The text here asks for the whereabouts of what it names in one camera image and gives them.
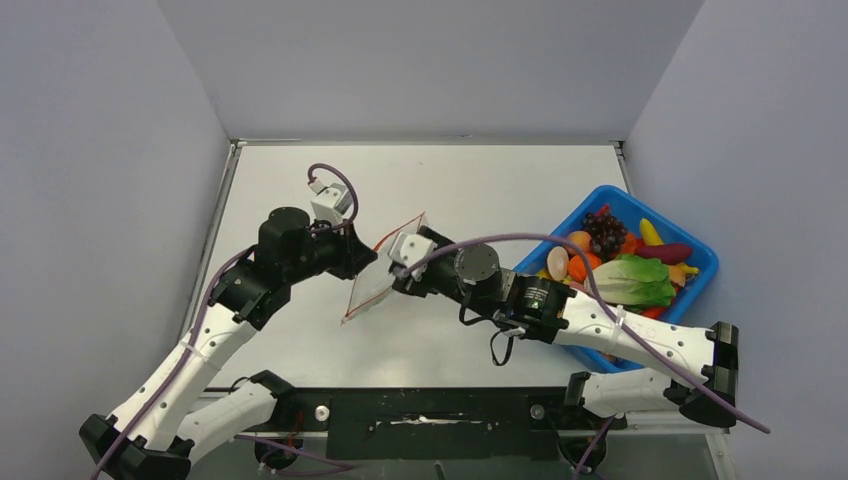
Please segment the brown kiwi potato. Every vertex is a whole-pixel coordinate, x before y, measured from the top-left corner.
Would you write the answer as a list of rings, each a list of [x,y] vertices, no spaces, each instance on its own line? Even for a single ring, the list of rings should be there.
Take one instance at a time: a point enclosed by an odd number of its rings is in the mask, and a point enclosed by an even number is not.
[[[546,256],[546,270],[550,278],[562,282],[568,276],[569,260],[569,254],[564,247],[553,247]]]

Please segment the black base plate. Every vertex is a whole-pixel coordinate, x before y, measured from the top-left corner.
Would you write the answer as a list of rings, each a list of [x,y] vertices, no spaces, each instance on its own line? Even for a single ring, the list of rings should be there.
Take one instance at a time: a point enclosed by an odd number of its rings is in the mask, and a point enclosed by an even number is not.
[[[298,388],[257,429],[323,436],[337,460],[552,461],[559,433],[601,423],[563,386]]]

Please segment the green lettuce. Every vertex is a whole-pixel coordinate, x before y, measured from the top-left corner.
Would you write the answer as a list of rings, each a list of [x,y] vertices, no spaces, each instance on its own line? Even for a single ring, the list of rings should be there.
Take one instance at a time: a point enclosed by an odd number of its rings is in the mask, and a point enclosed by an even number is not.
[[[656,259],[622,254],[592,270],[596,289],[589,278],[587,290],[598,293],[609,304],[636,307],[668,307],[676,296],[669,268]]]

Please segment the purple grapes bunch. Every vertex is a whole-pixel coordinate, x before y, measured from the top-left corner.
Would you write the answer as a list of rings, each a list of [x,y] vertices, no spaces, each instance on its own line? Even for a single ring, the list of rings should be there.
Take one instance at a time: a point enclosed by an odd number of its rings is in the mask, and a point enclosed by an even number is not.
[[[602,260],[615,257],[627,241],[629,230],[610,213],[588,213],[582,220],[582,230],[589,234],[589,251]]]

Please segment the orange tangerine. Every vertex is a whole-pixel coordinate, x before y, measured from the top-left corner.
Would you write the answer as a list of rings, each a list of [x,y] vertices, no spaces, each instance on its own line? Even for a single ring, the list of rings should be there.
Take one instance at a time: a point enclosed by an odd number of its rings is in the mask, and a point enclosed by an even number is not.
[[[588,278],[588,273],[603,263],[600,257],[591,252],[586,253],[585,256],[588,262],[585,262],[580,255],[575,254],[567,264],[567,275],[576,283],[584,283]]]

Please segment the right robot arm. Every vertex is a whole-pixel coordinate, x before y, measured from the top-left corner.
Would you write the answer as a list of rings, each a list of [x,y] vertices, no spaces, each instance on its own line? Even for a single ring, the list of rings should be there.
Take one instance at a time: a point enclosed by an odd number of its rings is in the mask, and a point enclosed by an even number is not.
[[[583,372],[570,379],[564,417],[585,427],[597,418],[676,410],[707,426],[741,421],[736,407],[738,330],[650,319],[612,307],[597,295],[501,266],[492,243],[507,235],[454,243],[427,227],[401,233],[389,257],[394,290],[455,301],[460,322],[490,322],[510,342],[585,347],[639,364],[618,373]]]

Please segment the purple sweet potato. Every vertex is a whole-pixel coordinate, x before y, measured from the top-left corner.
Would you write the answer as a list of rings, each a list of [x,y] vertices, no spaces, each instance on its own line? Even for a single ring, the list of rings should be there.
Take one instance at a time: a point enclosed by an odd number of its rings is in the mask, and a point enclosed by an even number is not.
[[[681,243],[642,245],[634,250],[634,254],[641,258],[656,259],[665,265],[684,263],[693,253],[692,247]]]

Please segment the yellow banana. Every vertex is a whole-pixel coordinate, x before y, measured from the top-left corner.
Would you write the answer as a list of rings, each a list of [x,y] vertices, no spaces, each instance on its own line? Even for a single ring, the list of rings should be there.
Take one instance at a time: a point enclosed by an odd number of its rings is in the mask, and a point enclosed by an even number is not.
[[[655,226],[647,218],[640,220],[639,231],[641,239],[646,246],[661,246],[665,244]]]

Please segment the peach apricot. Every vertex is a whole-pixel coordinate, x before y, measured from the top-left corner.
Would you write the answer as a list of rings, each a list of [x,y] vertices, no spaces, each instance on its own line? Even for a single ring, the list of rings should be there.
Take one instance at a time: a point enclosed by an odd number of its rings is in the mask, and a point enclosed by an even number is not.
[[[584,253],[590,253],[592,251],[592,236],[586,231],[578,230],[571,232],[566,239],[573,245],[573,248],[567,247],[567,251],[571,255],[574,255],[577,250],[581,250]]]

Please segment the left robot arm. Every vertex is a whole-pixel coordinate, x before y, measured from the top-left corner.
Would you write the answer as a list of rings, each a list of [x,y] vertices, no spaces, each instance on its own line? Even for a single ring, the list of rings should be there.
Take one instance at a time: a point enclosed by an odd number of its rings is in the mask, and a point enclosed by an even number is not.
[[[111,413],[83,423],[92,478],[184,479],[208,450],[268,419],[288,386],[267,373],[238,395],[237,418],[193,425],[189,414],[227,361],[290,301],[293,286],[324,273],[353,280],[377,258],[352,223],[333,227],[299,208],[273,210],[257,242],[214,274],[190,330],[154,373]]]

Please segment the clear zip bag orange zipper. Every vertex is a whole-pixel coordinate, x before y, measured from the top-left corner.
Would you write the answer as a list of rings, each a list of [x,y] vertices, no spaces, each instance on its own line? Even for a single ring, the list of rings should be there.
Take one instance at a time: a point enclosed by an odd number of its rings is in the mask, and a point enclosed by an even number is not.
[[[340,324],[345,325],[355,318],[363,316],[370,309],[383,302],[392,292],[394,276],[391,274],[392,260],[389,257],[391,247],[402,234],[414,234],[421,226],[426,226],[425,212],[388,232],[374,247],[377,259],[360,272],[353,281],[347,310]]]

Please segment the blue plastic bin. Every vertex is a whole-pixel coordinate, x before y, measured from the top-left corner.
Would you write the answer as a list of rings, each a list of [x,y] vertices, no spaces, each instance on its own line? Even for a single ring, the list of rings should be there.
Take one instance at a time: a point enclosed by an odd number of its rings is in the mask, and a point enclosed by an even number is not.
[[[602,185],[593,190],[553,230],[551,235],[565,236],[572,231],[578,230],[582,220],[584,220],[590,211],[597,213],[605,205],[610,207],[612,215],[621,220],[628,230],[637,236],[640,236],[639,223],[644,218],[653,225],[664,243],[683,243],[692,247],[693,253],[685,263],[692,268],[697,268],[699,273],[691,280],[687,280],[686,286],[682,287],[677,293],[671,306],[659,316],[659,320],[665,323],[681,324],[682,317],[687,309],[717,273],[719,268],[717,255],[710,247],[688,231],[645,203],[629,195],[626,191],[613,185]],[[553,246],[549,242],[542,242],[520,261],[513,270],[519,273],[537,274],[546,267],[547,254]],[[642,368],[642,365],[624,360],[623,358],[618,359],[616,362],[611,362],[596,350],[584,347],[565,346],[564,349],[592,371],[618,373]]]

